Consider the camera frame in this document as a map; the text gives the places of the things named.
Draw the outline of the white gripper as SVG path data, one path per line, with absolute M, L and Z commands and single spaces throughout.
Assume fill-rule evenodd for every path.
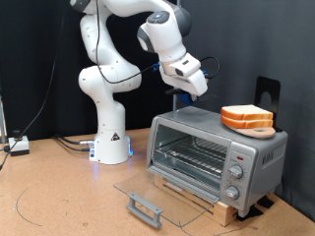
M 204 94 L 208 89 L 204 74 L 199 68 L 192 70 L 174 67 L 169 70 L 161 68 L 160 74 L 166 84 L 193 93 L 191 95 L 193 101 L 197 101 L 198 95 Z

